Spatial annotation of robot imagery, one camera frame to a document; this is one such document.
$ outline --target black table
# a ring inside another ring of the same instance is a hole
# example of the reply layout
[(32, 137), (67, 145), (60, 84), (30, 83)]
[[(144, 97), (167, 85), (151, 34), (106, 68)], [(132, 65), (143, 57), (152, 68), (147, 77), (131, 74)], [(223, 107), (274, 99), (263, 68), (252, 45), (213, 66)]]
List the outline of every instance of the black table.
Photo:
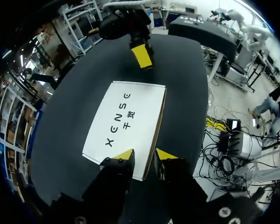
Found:
[(210, 21), (194, 21), (193, 18), (180, 16), (170, 23), (168, 34), (198, 41), (201, 45), (224, 54), (228, 61), (235, 60), (237, 44), (219, 26)]
[[(82, 156), (99, 104), (113, 80), (162, 84), (167, 97), (157, 147), (190, 162), (193, 173), (205, 125), (208, 83), (200, 44), (182, 37), (151, 35), (155, 66), (142, 71), (130, 37), (102, 41), (61, 82), (36, 132), (31, 178), (47, 203), (63, 192), (80, 199), (99, 172)], [(145, 181), (133, 180), (120, 223), (167, 224), (169, 214), (154, 166)]]

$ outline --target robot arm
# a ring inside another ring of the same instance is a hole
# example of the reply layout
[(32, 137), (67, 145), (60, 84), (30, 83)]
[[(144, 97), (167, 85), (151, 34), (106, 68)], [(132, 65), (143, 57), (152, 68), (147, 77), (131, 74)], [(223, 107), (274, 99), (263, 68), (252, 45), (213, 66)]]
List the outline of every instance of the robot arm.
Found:
[(246, 25), (244, 22), (244, 17), (238, 11), (231, 9), (227, 13), (222, 13), (222, 20), (233, 20), (238, 23), (240, 30), (244, 34), (254, 33), (254, 34), (261, 34), (259, 36), (259, 42), (253, 42), (248, 44), (248, 49), (250, 51), (257, 51), (261, 49), (266, 49), (265, 41), (268, 37), (272, 37), (272, 33), (268, 29), (267, 25), (264, 24), (263, 27), (257, 25)]

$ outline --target shoe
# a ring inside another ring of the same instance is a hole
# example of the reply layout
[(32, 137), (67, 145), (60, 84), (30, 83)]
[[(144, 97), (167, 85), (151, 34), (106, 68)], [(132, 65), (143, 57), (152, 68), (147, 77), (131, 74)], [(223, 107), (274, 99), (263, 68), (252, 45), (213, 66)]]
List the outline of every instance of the shoe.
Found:
[(248, 112), (249, 112), (249, 114), (251, 114), (254, 118), (257, 117), (257, 116), (254, 114), (254, 112), (250, 110), (250, 108), (248, 108)]

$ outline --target white box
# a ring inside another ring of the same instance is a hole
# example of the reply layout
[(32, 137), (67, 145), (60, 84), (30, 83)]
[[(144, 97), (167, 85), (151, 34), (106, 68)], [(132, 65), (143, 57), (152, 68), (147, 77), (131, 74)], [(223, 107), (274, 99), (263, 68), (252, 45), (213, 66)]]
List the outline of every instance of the white box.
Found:
[(89, 129), (82, 156), (96, 164), (135, 151), (133, 179), (144, 180), (159, 133), (164, 85), (117, 82), (109, 86)]

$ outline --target screw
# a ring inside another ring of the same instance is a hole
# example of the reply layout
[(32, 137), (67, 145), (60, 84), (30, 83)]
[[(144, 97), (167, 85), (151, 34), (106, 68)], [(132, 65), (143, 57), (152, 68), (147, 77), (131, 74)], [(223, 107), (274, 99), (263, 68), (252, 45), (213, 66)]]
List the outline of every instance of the screw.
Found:
[(231, 210), (228, 207), (223, 207), (219, 210), (219, 216), (222, 218), (226, 218), (231, 214)]
[(241, 220), (239, 218), (232, 218), (228, 224), (240, 224)]

